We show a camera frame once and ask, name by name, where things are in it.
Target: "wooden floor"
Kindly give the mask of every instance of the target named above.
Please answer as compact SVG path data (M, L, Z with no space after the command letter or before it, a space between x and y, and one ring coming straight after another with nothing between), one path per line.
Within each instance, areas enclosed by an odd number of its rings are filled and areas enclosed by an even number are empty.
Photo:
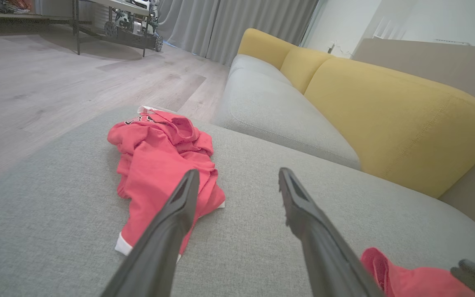
M63 25L0 32L0 174L119 106L160 106L209 122L228 76L228 67L167 45L145 58L102 41L83 43L81 56L75 49Z

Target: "white tabletop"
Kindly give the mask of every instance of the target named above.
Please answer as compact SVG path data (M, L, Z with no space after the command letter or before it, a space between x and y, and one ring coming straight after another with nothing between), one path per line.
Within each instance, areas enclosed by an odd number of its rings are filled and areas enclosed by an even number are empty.
M148 15L149 11L139 6L124 2L122 0L89 0L95 3L99 3L105 6L111 6L114 8L122 9L123 11L129 11L136 14Z

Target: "stitching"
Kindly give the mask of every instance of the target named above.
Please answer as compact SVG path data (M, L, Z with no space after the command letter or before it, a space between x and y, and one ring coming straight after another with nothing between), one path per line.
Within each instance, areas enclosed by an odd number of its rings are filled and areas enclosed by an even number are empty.
M407 147L404 148L404 150L395 158L395 160L388 166L388 169L384 171L382 178L388 177L388 174L390 171L392 171L392 168L400 161L402 160L409 152L411 151L411 148L417 144L420 139L426 134L426 132L434 126L434 123L439 119L439 117L443 114L443 110L447 109L447 107L450 105L451 98L454 98L454 96L448 96L447 101L443 104L442 107L439 108L437 113L424 125L422 130L417 134L417 136L411 141Z
M249 126L249 127L252 127L252 128L254 128L254 129L256 129L256 130L260 130L260 131L263 131L263 132L266 132L266 133L275 135L276 137L281 137L281 138L287 139L287 140L289 140L289 141L294 141L294 142L296 142L296 143L300 143L300 144L303 144L303 145L305 145L305 146L312 147L312 148L314 148L314 149L316 149L316 150L325 152L326 154L330 154L330 155L332 155L332 156L336 156L336 157L341 158L341 159L344 159L344 160L351 160L351 161L353 161L353 162L357 162L357 163L360 165L360 160L353 160L353 159L350 159L350 158L346 158L346 157L343 157L343 156L339 156L339 155L337 155L337 154L334 154L334 153L332 153L332 152L328 152L328 151L326 151L326 150L323 150L323 149L321 149L321 148L312 146L312 145L310 145L310 144L303 143L303 142L297 141L297 140L295 140L295 139L290 139L290 138L288 138L288 137L285 137L285 136L282 136L282 135L279 135L279 134L276 134L276 133L272 133L272 132L267 131L267 130L263 130L263 129L258 128L258 127L256 127L256 126L252 126L251 124L247 124L247 123L241 122L240 120L238 120L237 118L235 118L234 115L232 114L232 108L231 108L231 106L230 106L230 102L229 102L229 106L228 106L228 113L230 113L230 116L232 116L232 118L233 118L234 120L236 120L237 122L240 122L240 123L244 124L245 126Z

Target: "gray sofa seat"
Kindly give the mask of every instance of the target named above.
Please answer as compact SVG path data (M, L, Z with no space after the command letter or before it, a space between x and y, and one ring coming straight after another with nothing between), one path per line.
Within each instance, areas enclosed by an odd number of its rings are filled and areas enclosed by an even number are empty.
M98 296L124 256L128 218L106 135L136 107L101 115L0 178L0 295ZM375 246L408 269L475 261L475 222L397 184L221 127L213 138L226 207L200 218L173 296L310 296L301 244L285 226L277 172L289 167L360 256Z
M281 73L276 67L258 58L247 56L245 54L238 54L234 60L232 60L228 77L230 77L238 69L248 69L250 71L254 71L255 73L262 73L272 79L292 86L292 83L289 81L289 79L285 77L285 75L283 75L283 73Z
M230 75L213 123L360 169L340 132L298 90L249 69Z

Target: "wheeled robot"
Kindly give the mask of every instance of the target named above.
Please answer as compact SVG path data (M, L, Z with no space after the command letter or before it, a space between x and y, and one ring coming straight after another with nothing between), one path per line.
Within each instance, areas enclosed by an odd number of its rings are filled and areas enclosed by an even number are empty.
M157 33L158 12L160 0L125 0L125 2L148 10L148 15L138 15L111 8L116 17L104 25L107 37L124 40L130 43L146 45L147 48L160 52L162 49L162 36Z

